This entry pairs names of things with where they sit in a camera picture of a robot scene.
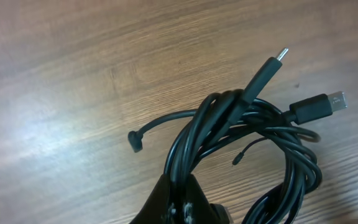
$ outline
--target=cable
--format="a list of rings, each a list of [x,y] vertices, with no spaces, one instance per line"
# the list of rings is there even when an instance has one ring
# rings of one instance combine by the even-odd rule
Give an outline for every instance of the cable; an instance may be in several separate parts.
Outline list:
[[[128,134],[132,148],[138,152],[142,149],[141,139],[146,131],[173,119],[193,117],[174,140],[164,167],[164,174],[170,177],[174,190],[172,195],[176,197],[173,202],[184,201],[186,180],[203,158],[248,134],[259,133],[263,137],[245,147],[234,158],[233,165],[240,162],[252,145],[271,140],[285,154],[285,177],[280,185],[256,201],[242,223],[279,223],[287,214],[285,223],[294,221],[304,195],[319,186],[322,173],[316,155],[301,143],[301,139],[317,142],[319,135],[291,123],[303,124],[329,116],[333,111],[345,108],[346,102],[343,92],[337,92],[293,103],[290,110],[282,112],[271,103],[256,98],[281,66],[278,58],[282,56],[279,56],[268,59],[244,90],[212,93],[197,110],[167,114]]]

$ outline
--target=wooden surface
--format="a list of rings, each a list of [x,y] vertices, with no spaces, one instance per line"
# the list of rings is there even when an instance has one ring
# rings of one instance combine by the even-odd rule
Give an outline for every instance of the wooden surface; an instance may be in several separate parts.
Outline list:
[[[269,56],[290,51],[260,95],[286,109],[343,90],[349,108],[304,127],[322,141],[321,187],[297,223],[358,223],[358,1],[0,0],[0,223],[128,223],[188,119],[127,132],[243,88]],[[282,181],[271,142],[231,161],[256,135],[195,170],[236,223]]]

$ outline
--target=brown wood tabletop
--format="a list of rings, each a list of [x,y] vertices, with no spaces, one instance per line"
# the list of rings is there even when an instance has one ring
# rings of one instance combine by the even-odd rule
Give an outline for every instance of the brown wood tabletop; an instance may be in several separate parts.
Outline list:
[[[349,107],[303,127],[323,183],[296,223],[358,223],[358,1],[0,0],[0,224],[129,223],[189,119],[163,124],[134,154],[127,133],[209,93],[244,88],[283,47],[259,97],[285,110],[345,91]],[[256,134],[195,176],[240,223],[279,184],[272,142],[231,162]]]

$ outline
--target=wood grain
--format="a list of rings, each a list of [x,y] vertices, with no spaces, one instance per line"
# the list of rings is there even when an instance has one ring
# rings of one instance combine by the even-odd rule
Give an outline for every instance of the wood grain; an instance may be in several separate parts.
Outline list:
[[[260,97],[283,110],[343,90],[349,108],[305,125],[323,140],[322,186],[297,223],[358,223],[358,1],[0,0],[0,223],[128,223],[187,120],[134,154],[128,131],[243,88],[290,51]],[[271,142],[231,161],[248,136],[195,170],[236,223],[282,181]]]

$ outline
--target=rubber end cap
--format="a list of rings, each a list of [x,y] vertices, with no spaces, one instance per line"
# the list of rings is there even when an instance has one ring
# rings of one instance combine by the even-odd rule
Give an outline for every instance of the rubber end cap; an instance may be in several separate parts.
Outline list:
[[[130,131],[128,133],[128,141],[129,144],[131,144],[134,152],[139,152],[140,150],[143,149],[142,138],[139,138],[137,136],[136,131]]]

